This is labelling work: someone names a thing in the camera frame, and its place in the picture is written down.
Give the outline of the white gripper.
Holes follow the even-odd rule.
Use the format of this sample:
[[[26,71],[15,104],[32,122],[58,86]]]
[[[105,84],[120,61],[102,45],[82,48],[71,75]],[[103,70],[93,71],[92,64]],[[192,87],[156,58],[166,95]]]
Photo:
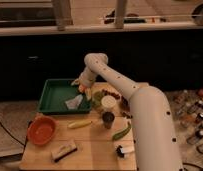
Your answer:
[[[92,92],[91,87],[96,81],[97,75],[92,73],[91,71],[83,71],[79,76],[80,85],[78,90],[80,93],[84,93],[86,95],[87,100],[91,100]]]

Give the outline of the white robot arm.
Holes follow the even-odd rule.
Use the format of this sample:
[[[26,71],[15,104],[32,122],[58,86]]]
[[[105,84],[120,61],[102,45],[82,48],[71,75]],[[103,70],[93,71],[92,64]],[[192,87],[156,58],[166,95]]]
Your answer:
[[[138,171],[184,171],[168,99],[158,88],[137,82],[108,66],[104,53],[84,57],[80,84],[90,88],[100,75],[129,103]]]

